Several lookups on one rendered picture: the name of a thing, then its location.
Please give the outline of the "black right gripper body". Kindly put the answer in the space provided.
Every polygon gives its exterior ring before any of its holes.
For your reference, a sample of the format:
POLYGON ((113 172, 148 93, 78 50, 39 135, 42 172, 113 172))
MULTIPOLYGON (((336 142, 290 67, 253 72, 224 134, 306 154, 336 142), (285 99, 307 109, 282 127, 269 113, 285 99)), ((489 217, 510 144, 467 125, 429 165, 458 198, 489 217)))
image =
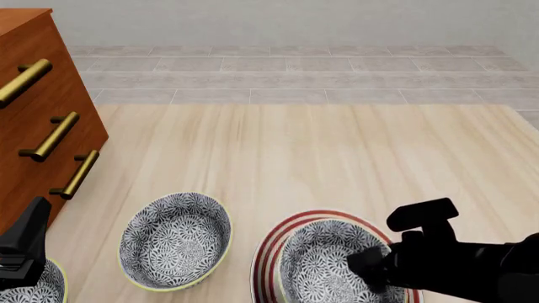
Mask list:
POLYGON ((421 286, 424 274, 422 257, 424 234, 422 231, 405 231, 400 242, 390 246, 391 261, 389 282, 393 286, 421 286))

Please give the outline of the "black white patterned bowl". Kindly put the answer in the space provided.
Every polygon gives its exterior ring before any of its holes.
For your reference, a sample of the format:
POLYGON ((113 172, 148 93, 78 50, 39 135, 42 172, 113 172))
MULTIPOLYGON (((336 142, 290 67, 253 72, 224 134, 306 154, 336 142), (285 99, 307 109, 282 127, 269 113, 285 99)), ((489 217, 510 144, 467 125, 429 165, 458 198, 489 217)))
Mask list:
POLYGON ((232 244, 225 207, 204 194, 155 199, 128 222, 119 242, 123 274, 152 292, 186 290, 212 274, 232 244))
POLYGON ((349 270, 347 257, 390 247, 363 225, 340 219, 312 221, 296 229, 281 248, 274 269, 280 303, 406 303, 406 290, 386 287, 372 292, 349 270))
POLYGON ((65 272, 54 259, 46 259, 35 286, 1 290, 0 303, 68 303, 65 272))

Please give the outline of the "white plate with red rings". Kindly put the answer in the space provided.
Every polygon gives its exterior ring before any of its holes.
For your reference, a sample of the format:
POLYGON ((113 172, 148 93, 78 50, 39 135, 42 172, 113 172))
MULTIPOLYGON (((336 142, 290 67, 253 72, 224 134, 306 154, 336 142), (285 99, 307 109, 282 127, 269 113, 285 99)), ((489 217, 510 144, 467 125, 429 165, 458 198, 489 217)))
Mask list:
MULTIPOLYGON (((277 264, 279 252, 292 232, 312 221, 321 219, 340 219, 361 224, 388 246, 392 243, 386 234, 368 221, 341 211, 311 210, 290 216, 269 232, 253 256, 250 279, 253 303, 280 303, 276 297, 274 287, 274 269, 277 264)), ((406 303, 424 303, 421 291, 405 290, 407 294, 406 303)))

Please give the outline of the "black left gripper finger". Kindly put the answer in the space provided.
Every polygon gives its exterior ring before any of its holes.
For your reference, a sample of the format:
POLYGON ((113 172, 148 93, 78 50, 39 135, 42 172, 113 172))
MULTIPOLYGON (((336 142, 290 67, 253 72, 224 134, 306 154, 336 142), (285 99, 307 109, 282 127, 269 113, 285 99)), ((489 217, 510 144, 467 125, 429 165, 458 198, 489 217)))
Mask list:
POLYGON ((0 235, 0 257, 45 257, 45 232, 50 213, 50 202, 36 196, 12 226, 0 235))

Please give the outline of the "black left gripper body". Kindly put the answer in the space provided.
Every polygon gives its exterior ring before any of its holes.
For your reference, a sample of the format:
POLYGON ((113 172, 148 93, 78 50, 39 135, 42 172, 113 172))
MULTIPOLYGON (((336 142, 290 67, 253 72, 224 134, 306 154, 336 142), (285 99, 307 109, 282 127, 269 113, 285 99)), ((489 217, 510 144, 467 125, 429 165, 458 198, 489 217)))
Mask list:
POLYGON ((37 285, 45 268, 45 254, 1 254, 0 290, 37 285))

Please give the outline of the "wooden cabinet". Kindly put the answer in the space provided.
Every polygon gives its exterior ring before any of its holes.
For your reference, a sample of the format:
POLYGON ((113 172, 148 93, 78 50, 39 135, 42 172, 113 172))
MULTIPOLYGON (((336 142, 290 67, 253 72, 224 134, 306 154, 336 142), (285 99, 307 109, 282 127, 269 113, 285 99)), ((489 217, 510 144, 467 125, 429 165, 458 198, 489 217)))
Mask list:
POLYGON ((49 60, 52 70, 0 109, 0 234, 36 197, 57 216, 67 200, 50 195, 77 170, 76 155, 100 151, 109 136, 83 85, 48 8, 0 8, 0 88, 19 75, 18 66, 49 60), (79 121, 44 162, 18 156, 36 148, 56 125, 53 116, 79 113, 79 121))

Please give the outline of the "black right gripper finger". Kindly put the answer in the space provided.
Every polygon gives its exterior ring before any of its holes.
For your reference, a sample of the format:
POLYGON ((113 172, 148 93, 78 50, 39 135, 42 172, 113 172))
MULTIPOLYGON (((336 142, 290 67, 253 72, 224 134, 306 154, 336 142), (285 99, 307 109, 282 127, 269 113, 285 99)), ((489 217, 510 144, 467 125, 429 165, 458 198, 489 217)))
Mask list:
POLYGON ((384 254, 381 247, 369 247, 346 257, 351 272, 363 279, 368 287, 387 287, 389 285, 388 265, 394 254, 384 254))

